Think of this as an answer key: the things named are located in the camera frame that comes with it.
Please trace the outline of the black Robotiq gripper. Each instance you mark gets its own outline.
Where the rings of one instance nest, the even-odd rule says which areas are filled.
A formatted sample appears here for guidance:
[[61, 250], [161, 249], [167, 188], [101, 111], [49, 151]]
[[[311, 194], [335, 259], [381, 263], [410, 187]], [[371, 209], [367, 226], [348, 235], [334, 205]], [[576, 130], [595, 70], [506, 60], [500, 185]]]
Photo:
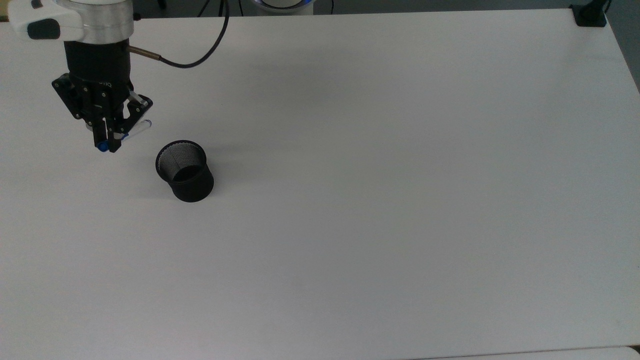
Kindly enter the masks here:
[[[101, 152], [115, 153], [122, 142], [148, 130], [153, 123], [145, 119], [153, 101], [134, 92], [131, 82], [131, 56], [127, 39], [108, 44], [65, 41], [68, 73], [51, 82], [55, 93], [76, 120], [82, 120], [93, 135], [94, 146]], [[73, 80], [80, 82], [76, 86]], [[109, 146], [102, 107], [96, 105], [90, 84], [110, 84], [115, 100], [114, 116], [109, 117]]]

